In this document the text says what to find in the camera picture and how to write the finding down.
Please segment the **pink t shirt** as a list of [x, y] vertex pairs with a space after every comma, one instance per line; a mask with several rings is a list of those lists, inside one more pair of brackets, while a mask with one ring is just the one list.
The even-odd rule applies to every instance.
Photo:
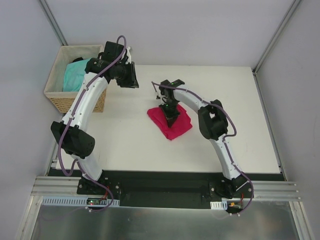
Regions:
[[177, 105], [177, 110], [180, 115], [177, 117], [176, 121], [171, 127], [168, 127], [167, 120], [160, 107], [150, 108], [147, 111], [148, 117], [155, 123], [162, 134], [170, 141], [185, 134], [193, 127], [191, 118], [187, 114], [187, 111], [179, 104]]

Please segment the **wicker basket with liner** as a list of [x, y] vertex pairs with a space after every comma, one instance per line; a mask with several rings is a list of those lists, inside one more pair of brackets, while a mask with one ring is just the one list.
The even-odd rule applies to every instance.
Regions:
[[78, 94], [77, 92], [63, 91], [67, 65], [78, 58], [85, 60], [96, 58], [103, 50], [104, 46], [101, 44], [62, 46], [59, 49], [44, 88], [44, 95], [60, 113], [64, 114], [69, 111]]

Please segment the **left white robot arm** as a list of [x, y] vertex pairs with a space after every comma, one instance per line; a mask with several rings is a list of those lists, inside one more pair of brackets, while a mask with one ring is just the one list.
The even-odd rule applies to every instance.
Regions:
[[70, 109], [60, 122], [54, 121], [50, 126], [58, 144], [57, 157], [63, 174], [69, 177], [74, 171], [66, 170], [63, 164], [62, 152], [65, 152], [73, 158], [71, 165], [78, 166], [82, 176], [89, 180], [88, 188], [96, 195], [105, 191], [106, 183], [100, 179], [103, 170], [93, 155], [96, 140], [87, 133], [88, 121], [112, 80], [121, 88], [139, 87], [135, 64], [125, 42], [108, 41], [103, 52], [88, 60], [82, 85]]

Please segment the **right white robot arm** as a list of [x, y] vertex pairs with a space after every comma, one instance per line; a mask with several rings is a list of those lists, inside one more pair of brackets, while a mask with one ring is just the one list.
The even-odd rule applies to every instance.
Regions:
[[173, 82], [166, 79], [158, 85], [160, 95], [164, 97], [159, 107], [164, 113], [166, 126], [173, 127], [182, 115], [178, 111], [178, 103], [187, 105], [197, 113], [199, 131], [211, 142], [222, 167], [223, 182], [214, 188], [215, 193], [227, 199], [237, 197], [249, 182], [236, 163], [228, 143], [228, 137], [234, 137], [237, 131], [234, 129], [232, 135], [228, 134], [228, 126], [232, 121], [219, 100], [205, 101], [191, 90], [183, 88], [183, 85], [185, 83], [180, 79]]

